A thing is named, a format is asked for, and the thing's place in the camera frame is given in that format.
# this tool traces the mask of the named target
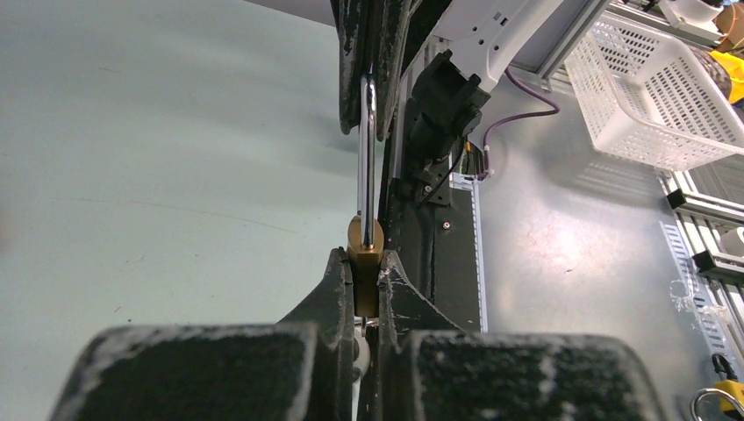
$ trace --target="white table surface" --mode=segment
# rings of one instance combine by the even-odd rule
[[[238,0],[0,2],[0,420],[114,325],[272,323],[356,208],[332,27]]]

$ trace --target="white plastic basket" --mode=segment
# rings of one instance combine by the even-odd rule
[[[604,15],[565,64],[598,151],[673,171],[744,154],[744,125],[679,39]]]

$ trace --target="metal table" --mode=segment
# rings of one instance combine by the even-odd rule
[[[570,86],[562,111],[504,125],[490,139],[496,174],[481,184],[489,332],[594,333],[643,360],[669,419],[718,377],[665,230],[676,227],[652,168],[594,151]],[[505,79],[486,123],[543,110]]]

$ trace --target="yellow object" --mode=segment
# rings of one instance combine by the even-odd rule
[[[723,66],[731,77],[731,95],[728,96],[728,102],[739,102],[740,99],[744,98],[744,60],[718,51],[711,51],[711,56]]]
[[[724,380],[721,382],[716,382],[715,387],[716,389],[723,390],[724,392],[733,396],[733,398],[740,403],[744,403],[744,384],[731,380]],[[727,415],[731,412],[736,413],[736,409],[726,399],[720,400],[720,409],[721,412]]]

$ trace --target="metal ring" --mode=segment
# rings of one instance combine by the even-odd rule
[[[739,403],[739,401],[737,401],[733,396],[729,395],[723,390],[708,388],[698,390],[692,397],[692,400],[690,401],[690,414],[692,414],[692,419],[694,419],[695,421],[704,421],[698,415],[698,406],[703,399],[710,395],[718,395],[720,398],[726,399],[733,406],[733,408],[736,409],[737,412],[739,412],[739,415],[741,417],[744,417],[744,406],[742,406],[741,403]]]
[[[375,244],[375,131],[377,91],[372,75],[361,78],[361,119],[359,123],[359,174],[357,205],[361,217],[361,245]]]

